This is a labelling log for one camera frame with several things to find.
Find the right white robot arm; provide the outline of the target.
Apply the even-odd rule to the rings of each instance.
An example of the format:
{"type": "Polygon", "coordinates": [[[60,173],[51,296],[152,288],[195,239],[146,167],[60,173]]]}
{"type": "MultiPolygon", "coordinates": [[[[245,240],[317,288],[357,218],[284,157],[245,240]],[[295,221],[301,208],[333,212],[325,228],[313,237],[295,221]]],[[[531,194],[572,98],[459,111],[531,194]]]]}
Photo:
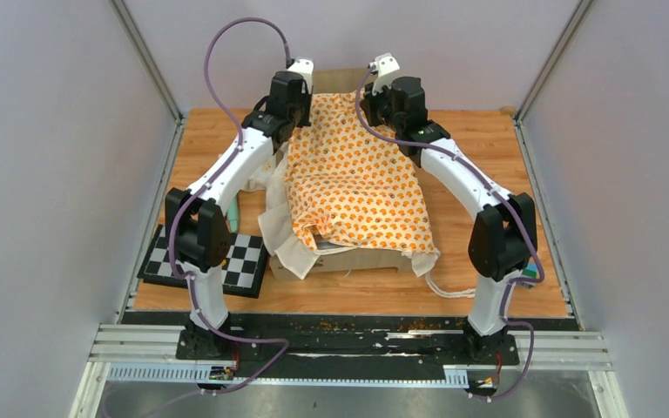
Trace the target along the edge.
{"type": "Polygon", "coordinates": [[[363,127],[372,135],[378,126],[390,129],[388,141],[439,180],[473,221],[468,255],[478,284],[462,343],[468,360],[485,363],[496,354],[509,325],[506,310],[514,286],[544,279],[535,202],[526,193],[500,186],[470,161],[429,118],[421,79],[403,76],[391,54],[376,57],[368,74],[374,81],[362,80],[356,93],[356,116],[363,127]]]}

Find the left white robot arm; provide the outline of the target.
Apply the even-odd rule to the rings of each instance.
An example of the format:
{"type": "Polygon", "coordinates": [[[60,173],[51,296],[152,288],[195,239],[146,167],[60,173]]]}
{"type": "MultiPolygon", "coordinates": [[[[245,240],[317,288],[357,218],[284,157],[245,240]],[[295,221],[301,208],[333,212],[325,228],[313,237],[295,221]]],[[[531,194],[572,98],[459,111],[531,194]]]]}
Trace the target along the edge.
{"type": "Polygon", "coordinates": [[[238,133],[212,167],[186,189],[166,195],[169,258],[172,273],[187,284],[191,321],[199,329],[199,349],[212,360],[225,358],[232,341],[251,343],[223,330],[230,317],[223,294],[222,264],[231,233],[226,212],[253,173],[292,136],[308,126],[313,93],[314,62],[291,59],[277,71],[269,93],[242,120],[238,133]]]}

